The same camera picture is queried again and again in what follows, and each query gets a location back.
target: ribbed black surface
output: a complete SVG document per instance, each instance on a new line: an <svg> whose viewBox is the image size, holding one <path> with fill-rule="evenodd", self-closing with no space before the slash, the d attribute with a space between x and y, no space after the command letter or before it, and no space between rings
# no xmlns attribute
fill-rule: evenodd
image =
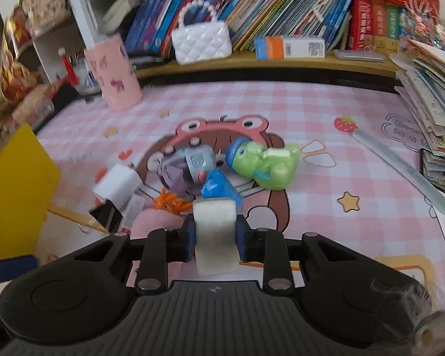
<svg viewBox="0 0 445 356"><path fill-rule="evenodd" d="M65 347L15 340L0 356L364 354L322 336L291 299L271 297L256 282L178 281L165 294L139 297L125 319L99 338Z"/></svg>

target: speech bubble print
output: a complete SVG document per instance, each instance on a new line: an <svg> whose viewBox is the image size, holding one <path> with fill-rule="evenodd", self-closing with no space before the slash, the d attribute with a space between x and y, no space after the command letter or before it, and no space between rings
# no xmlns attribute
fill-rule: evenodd
<svg viewBox="0 0 445 356"><path fill-rule="evenodd" d="M421 148L430 150L428 142L416 122L400 115L388 115L382 131L388 138L402 143L409 150L419 152Z"/></svg>

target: orange toy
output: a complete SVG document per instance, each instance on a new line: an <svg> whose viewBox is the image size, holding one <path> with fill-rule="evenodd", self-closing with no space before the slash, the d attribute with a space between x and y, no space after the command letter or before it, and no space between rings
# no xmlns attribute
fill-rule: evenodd
<svg viewBox="0 0 445 356"><path fill-rule="evenodd" d="M192 202L184 202L181 198L176 198L175 193L167 192L162 188L160 195L153 200L155 209L166 209L175 215L192 209Z"/></svg>

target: pink plush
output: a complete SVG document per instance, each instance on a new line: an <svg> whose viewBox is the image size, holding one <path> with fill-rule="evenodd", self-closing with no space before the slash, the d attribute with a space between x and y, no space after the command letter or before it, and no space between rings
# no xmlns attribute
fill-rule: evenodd
<svg viewBox="0 0 445 356"><path fill-rule="evenodd" d="M130 236L135 238L146 238L148 233L152 230L169 228L178 229L183 225L184 217L174 215L165 210L145 209L135 219L131 228ZM168 283L177 278L180 274L182 263L168 264ZM135 284L136 271L140 261L134 261L133 267L128 277L127 286Z"/></svg>

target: small box with qr code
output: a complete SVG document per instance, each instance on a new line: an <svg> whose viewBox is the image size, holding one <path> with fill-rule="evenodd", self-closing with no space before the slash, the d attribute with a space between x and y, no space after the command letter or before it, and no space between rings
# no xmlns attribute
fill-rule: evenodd
<svg viewBox="0 0 445 356"><path fill-rule="evenodd" d="M326 55L324 39L319 37L257 37L255 52L257 60Z"/></svg>

